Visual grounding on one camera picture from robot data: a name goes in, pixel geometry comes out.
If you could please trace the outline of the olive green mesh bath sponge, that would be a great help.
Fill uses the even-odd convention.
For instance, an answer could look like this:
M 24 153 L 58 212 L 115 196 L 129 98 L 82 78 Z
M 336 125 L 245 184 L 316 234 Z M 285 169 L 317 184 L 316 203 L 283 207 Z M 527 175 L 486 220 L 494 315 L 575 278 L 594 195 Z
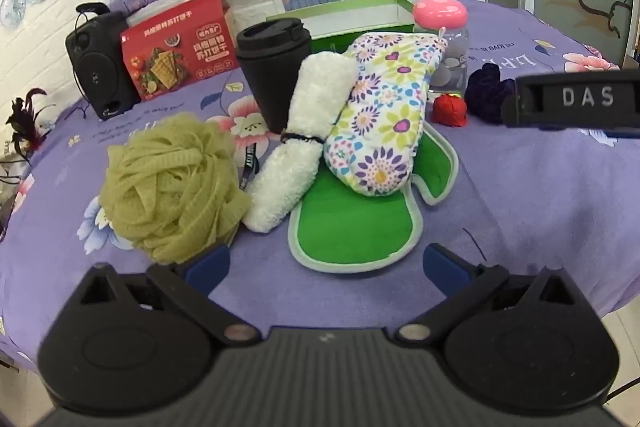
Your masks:
M 231 134 L 191 113 L 107 149 L 99 195 L 115 233 L 159 265 L 230 245 L 250 208 Z

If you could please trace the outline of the dark purple velvet scrunchie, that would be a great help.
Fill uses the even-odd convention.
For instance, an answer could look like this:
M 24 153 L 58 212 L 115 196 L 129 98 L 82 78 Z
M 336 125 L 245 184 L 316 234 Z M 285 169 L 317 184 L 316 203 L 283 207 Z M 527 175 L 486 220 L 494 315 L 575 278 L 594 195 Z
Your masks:
M 502 79 L 498 65 L 485 63 L 469 77 L 464 101 L 470 115 L 486 124 L 503 124 L 503 103 L 514 93 L 515 81 Z

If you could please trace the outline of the green pot holder mat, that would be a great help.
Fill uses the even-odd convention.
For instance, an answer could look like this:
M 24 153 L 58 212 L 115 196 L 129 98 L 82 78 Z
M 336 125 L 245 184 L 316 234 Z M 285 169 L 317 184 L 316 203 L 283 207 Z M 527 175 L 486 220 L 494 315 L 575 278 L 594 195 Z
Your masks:
M 459 159 L 431 124 L 423 125 L 413 172 L 404 187 L 363 196 L 322 165 L 314 184 L 291 212 L 288 247 L 307 269 L 330 274 L 381 270 L 418 245 L 423 218 L 416 198 L 436 206 L 456 182 Z

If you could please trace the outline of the floral quilted oven mitt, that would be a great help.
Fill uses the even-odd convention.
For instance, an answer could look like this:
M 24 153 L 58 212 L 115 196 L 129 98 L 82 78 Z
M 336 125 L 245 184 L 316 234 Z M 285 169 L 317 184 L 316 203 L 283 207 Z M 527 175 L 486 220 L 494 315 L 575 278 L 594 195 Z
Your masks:
M 367 32 L 345 51 L 359 70 L 326 143 L 326 167 L 356 193 L 403 187 L 422 135 L 431 75 L 446 42 L 434 34 Z

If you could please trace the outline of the red fabric scrunchie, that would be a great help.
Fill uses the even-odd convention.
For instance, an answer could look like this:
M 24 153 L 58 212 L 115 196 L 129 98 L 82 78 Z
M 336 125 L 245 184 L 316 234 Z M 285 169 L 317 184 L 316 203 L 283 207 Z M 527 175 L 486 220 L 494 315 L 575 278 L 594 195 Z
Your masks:
M 435 124 L 461 128 L 468 122 L 468 108 L 460 96 L 441 94 L 433 103 L 431 120 Z

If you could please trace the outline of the white fluffy towel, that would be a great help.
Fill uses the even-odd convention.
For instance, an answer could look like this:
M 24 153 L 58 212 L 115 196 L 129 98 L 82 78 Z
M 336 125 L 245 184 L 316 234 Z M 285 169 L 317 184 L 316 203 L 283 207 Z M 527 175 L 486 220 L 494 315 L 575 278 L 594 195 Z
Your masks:
M 266 234 L 280 225 L 311 187 L 324 142 L 358 78 L 356 60 L 344 54 L 311 54 L 300 65 L 281 143 L 247 185 L 250 208 L 243 225 Z

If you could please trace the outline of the glass jar with pink lid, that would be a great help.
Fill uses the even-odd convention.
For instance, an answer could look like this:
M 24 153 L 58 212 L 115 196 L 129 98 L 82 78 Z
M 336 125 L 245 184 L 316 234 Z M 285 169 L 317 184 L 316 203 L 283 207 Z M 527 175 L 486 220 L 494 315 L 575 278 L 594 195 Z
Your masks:
M 468 77 L 468 11 L 458 0 L 419 0 L 412 10 L 414 32 L 434 34 L 446 42 L 442 59 L 433 75 L 431 90 L 462 94 Z

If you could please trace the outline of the dark feather decoration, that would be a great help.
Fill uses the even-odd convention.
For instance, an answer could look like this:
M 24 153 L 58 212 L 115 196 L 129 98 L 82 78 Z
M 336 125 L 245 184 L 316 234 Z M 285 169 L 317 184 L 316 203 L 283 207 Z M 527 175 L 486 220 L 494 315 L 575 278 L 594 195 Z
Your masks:
M 24 161 L 29 162 L 32 154 L 43 144 L 49 132 L 41 131 L 37 124 L 37 118 L 43 109 L 35 111 L 34 98 L 36 95 L 46 96 L 47 92 L 41 88 L 30 89 L 24 98 L 14 98 L 11 103 L 11 114 L 6 124 L 12 130 L 11 143 L 14 152 Z

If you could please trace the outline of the red cracker box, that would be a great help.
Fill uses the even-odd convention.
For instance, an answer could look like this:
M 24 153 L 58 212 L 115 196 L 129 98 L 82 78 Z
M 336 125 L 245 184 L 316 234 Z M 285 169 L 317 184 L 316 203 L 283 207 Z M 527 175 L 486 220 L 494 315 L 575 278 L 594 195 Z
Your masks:
M 222 0 L 189 0 L 129 27 L 122 56 L 143 102 L 238 67 Z

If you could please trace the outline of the black lidded coffee cup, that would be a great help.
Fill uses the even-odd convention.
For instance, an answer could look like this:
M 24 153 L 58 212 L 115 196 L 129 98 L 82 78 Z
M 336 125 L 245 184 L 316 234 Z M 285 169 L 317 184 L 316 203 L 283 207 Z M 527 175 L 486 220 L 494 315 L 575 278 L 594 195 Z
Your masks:
M 236 59 L 268 129 L 275 134 L 288 123 L 300 65 L 310 54 L 311 35 L 294 17 L 266 20 L 236 36 Z

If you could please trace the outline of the black portable speaker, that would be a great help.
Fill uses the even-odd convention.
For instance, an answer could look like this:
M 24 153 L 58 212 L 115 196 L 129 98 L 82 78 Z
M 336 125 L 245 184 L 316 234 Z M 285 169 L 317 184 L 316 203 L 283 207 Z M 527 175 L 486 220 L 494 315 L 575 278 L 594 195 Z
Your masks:
M 76 12 L 66 51 L 80 93 L 96 116 L 109 120 L 140 102 L 122 54 L 122 34 L 129 25 L 124 14 L 102 2 L 77 5 Z

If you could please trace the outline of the green cardboard box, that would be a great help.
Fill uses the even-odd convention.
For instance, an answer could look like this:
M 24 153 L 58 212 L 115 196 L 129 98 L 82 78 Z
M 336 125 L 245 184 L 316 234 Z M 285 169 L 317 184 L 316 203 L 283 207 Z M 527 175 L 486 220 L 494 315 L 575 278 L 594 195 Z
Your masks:
M 271 15 L 268 20 L 298 18 L 311 35 L 311 52 L 343 53 L 366 32 L 413 32 L 408 0 L 341 0 Z

